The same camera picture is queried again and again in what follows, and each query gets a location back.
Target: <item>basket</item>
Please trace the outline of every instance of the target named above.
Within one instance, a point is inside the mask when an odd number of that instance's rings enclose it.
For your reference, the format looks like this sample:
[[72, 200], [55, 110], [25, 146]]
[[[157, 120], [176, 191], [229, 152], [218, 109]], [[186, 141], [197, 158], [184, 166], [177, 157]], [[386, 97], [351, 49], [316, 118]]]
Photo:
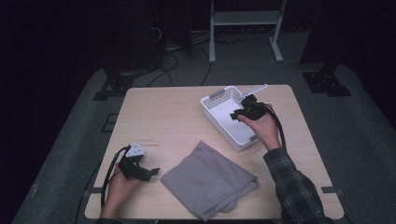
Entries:
[[243, 122], [232, 120], [230, 114], [241, 108], [242, 93], [234, 86], [214, 92], [201, 100], [204, 113], [236, 151], [250, 146], [257, 137]]

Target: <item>plaid shirt sleeve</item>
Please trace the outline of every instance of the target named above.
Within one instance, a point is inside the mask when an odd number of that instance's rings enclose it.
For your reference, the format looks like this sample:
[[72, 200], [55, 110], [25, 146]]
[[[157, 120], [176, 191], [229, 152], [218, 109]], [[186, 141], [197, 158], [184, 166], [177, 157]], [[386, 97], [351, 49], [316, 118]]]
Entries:
[[286, 149], [273, 149], [264, 160], [276, 182], [283, 223], [333, 223], [324, 215], [314, 183], [296, 169]]

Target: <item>gray carpet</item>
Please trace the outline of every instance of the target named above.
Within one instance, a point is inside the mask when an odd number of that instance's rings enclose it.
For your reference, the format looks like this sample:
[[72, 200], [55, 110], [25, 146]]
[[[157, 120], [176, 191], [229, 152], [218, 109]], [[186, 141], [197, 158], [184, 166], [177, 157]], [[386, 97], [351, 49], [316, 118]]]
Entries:
[[[318, 70], [321, 64], [298, 64], [307, 35], [280, 34], [278, 44], [283, 63], [276, 62], [266, 34], [246, 35], [243, 41], [231, 45], [217, 44], [217, 61], [211, 64], [204, 85], [290, 85], [333, 185], [339, 189], [346, 216], [354, 224], [394, 223], [396, 132], [358, 77], [343, 65], [335, 75], [352, 96], [311, 93], [302, 72]], [[205, 42], [195, 47], [207, 52], [208, 45]], [[177, 67], [169, 73], [173, 82], [164, 75], [151, 86], [199, 86], [209, 66], [206, 56], [197, 49], [192, 55], [185, 51], [172, 55], [178, 58]], [[165, 68], [171, 68], [175, 62], [173, 57], [163, 58]], [[162, 72], [158, 69], [138, 77], [134, 88], [146, 87]], [[78, 223], [94, 222], [83, 216], [87, 198], [83, 198], [79, 209], [78, 205], [91, 176], [95, 178], [95, 167], [111, 136], [101, 132], [103, 125], [108, 114], [120, 111], [123, 100], [122, 97], [92, 100], [105, 80], [103, 70], [92, 75], [36, 178], [36, 188], [22, 204], [14, 223], [74, 223], [78, 212]], [[336, 223], [349, 222], [343, 218]]]

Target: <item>gray cloth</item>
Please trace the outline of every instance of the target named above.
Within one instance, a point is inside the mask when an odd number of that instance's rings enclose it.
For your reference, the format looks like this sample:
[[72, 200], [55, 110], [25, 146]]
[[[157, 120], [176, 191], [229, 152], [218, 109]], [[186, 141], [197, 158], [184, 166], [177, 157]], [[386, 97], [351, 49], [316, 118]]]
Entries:
[[259, 186], [257, 176], [200, 142], [161, 181], [203, 221], [217, 212], [230, 212], [236, 200]]

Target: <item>hand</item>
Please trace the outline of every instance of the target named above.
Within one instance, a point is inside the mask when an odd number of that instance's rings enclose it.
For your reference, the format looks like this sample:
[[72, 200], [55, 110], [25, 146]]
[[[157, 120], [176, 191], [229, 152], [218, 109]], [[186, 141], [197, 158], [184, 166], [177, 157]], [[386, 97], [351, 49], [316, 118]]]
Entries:
[[[274, 112], [271, 105], [266, 106]], [[268, 151], [278, 147], [282, 147], [279, 142], [276, 123], [269, 113], [265, 113], [264, 116], [257, 120], [248, 119], [243, 115], [238, 115], [238, 119], [246, 123], [246, 125], [253, 130], [253, 132], [265, 145]]]
[[142, 181], [138, 179], [128, 180], [125, 178], [120, 172], [120, 167], [117, 163], [113, 176], [108, 183], [107, 198], [100, 217], [116, 219], [120, 207], [128, 200], [132, 191], [141, 182]]

